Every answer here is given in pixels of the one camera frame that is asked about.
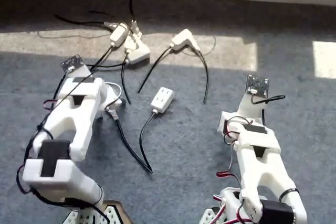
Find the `white plug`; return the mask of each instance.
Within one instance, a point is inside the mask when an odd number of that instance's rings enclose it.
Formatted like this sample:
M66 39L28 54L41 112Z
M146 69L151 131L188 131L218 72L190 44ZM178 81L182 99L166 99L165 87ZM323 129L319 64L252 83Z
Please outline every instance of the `white plug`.
M124 23L120 23L110 36L111 45L114 47L120 47L126 40L128 33L128 26Z
M148 46L146 46L138 36L133 35L133 38L137 48L128 53L127 59L129 64L136 64L142 60L148 59L151 54Z
M174 95L173 90L161 87L151 103L153 112L164 113L171 104Z
M188 29L184 29L182 32L175 35L175 37L172 39L172 43L170 44L170 46L175 51L180 50L184 46L190 46L196 51L201 50L196 40L194 39L193 34Z

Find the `connector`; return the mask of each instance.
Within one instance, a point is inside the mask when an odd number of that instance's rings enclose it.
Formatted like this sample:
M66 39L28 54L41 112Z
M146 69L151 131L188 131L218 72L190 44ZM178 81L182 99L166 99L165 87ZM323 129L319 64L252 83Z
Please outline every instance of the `connector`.
M118 120L119 117L118 117L118 114L117 114L117 111L116 110L109 110L109 109L106 109L106 111L112 116L113 120Z
M132 20L131 29L132 29L133 34L138 36L138 38L141 39L142 32L140 32L140 29L138 27L138 23L136 20Z
M184 46L189 46L191 48L194 48L196 51L200 51L196 40L193 37L193 34L188 30L184 29L179 34L175 35L175 37L172 39L172 43L170 44L173 50L178 51Z
M120 47L126 40L128 33L128 26L124 23L120 23L110 36L111 45L114 47Z
M174 95L173 90L161 87L151 103L153 112L164 113L171 104Z

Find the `metal bracket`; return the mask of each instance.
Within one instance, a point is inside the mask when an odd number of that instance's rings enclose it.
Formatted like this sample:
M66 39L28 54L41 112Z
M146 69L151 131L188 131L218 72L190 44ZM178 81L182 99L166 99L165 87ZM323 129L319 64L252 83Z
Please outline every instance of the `metal bracket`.
M90 214L88 216L89 218L87 218L87 216L82 215L81 212L72 211L62 222L62 224L92 224L93 216L96 216L96 213L94 212L94 210L91 212L93 212L93 214ZM123 224L122 220L119 219L119 215L113 206L108 206L105 209L104 214L109 218L110 224ZM96 220L96 224L106 223L107 222L103 216L100 216L98 220Z

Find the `white power adapter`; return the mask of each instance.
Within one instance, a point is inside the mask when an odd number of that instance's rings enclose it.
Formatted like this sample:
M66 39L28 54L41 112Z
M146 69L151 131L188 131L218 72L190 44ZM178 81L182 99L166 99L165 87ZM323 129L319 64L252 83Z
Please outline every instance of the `white power adapter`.
M126 40L129 33L128 26L124 23L118 24L113 33L110 36L111 45L114 47L120 47Z
M174 95L173 90L161 87L151 103L153 112L164 113L171 104Z
M196 51L200 51L196 40L193 37L193 34L188 29L184 29L179 34L175 35L172 39L172 43L170 44L171 48L175 51L180 50L184 46L190 46L194 48Z

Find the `floor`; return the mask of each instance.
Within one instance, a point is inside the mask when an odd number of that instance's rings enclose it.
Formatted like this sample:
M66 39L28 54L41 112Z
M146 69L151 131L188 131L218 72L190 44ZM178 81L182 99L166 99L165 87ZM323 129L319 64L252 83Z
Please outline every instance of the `floor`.
M42 102L52 96L62 76L59 64L75 54L94 62L108 47L109 34L66 24L54 14L129 21L128 0L0 0L0 4L0 222L61 223L66 211L21 195L15 172L45 115ZM92 9L112 17L91 14ZM80 167L104 188L106 199L121 201L134 223L198 223L206 208L216 206L213 194L237 186L233 179L215 176L229 161L229 147L216 128L221 111L237 110L246 74L256 73L269 78L270 95L286 95L269 104L266 122L275 131L288 174L301 192L308 223L334 223L336 9L225 0L135 0L134 9L143 41L151 49L151 62L174 34L184 28L193 32L210 68L210 90L203 104L205 71L188 49L166 57L140 94L136 89L150 66L126 70L133 103L119 116L137 152L140 129L150 116L156 91L171 88L176 98L144 137L154 169L151 176L133 160L107 117L94 125ZM106 63L119 62L123 56L120 49ZM120 83L119 71L97 76Z

